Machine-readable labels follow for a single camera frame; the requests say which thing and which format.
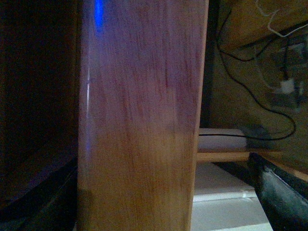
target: wooden plank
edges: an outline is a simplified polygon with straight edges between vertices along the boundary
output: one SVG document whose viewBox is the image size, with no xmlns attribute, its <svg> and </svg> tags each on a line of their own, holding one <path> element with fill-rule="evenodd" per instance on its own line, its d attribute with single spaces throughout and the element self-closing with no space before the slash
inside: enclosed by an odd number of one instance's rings
<svg viewBox="0 0 308 231">
<path fill-rule="evenodd" d="M 249 158 L 248 151 L 229 151 L 229 152 L 207 152 L 197 153 L 197 162 L 234 162 L 247 161 Z"/>
<path fill-rule="evenodd" d="M 306 0 L 260 0 L 259 5 L 265 13 L 281 9 L 271 23 L 271 27 L 276 31 L 288 29 L 308 20 L 308 1 Z M 223 39 L 222 49 L 232 51 L 273 34 L 267 28 L 269 20 L 270 16 L 261 15 L 254 0 L 235 2 L 232 5 L 230 26 Z"/>
<path fill-rule="evenodd" d="M 251 152 L 260 155 L 280 156 L 281 151 L 270 149 L 200 149 L 197 153 L 197 162 L 234 162 L 247 161 Z"/>
<path fill-rule="evenodd" d="M 207 9 L 85 2 L 78 230 L 190 229 Z"/>
</svg>

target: white plug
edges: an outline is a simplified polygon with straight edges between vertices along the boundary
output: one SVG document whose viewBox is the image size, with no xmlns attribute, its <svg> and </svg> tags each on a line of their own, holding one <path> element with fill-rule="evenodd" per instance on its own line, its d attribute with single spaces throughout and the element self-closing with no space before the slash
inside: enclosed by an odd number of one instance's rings
<svg viewBox="0 0 308 231">
<path fill-rule="evenodd" d="M 295 91 L 294 79 L 290 78 L 280 82 L 281 91 L 283 94 L 290 94 Z"/>
</svg>

